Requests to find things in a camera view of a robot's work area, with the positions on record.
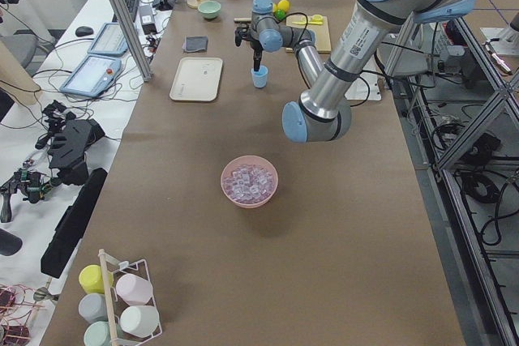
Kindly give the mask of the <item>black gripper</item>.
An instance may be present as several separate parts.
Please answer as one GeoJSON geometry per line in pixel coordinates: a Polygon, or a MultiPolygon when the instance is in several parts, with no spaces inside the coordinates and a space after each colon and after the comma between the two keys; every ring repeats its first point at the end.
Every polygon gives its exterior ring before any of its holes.
{"type": "Polygon", "coordinates": [[[254,50],[253,53],[253,71],[260,70],[262,61],[262,51],[264,50],[260,43],[260,36],[252,22],[240,23],[234,31],[234,43],[239,47],[244,41],[249,42],[254,50]]]}

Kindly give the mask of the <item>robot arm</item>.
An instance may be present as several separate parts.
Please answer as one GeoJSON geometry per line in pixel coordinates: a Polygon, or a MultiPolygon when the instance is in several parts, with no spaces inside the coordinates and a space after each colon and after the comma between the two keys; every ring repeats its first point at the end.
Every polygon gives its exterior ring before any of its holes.
{"type": "Polygon", "coordinates": [[[283,108],[285,136],[295,143],[332,141],[350,128],[351,108],[346,92],[390,32],[398,32],[409,17],[416,23],[462,17],[473,10],[475,1],[356,0],[350,23],[323,62],[308,28],[277,22],[272,0],[254,0],[251,22],[236,29],[235,44],[250,43],[254,70],[259,70],[263,52],[291,48],[309,88],[283,108]]]}

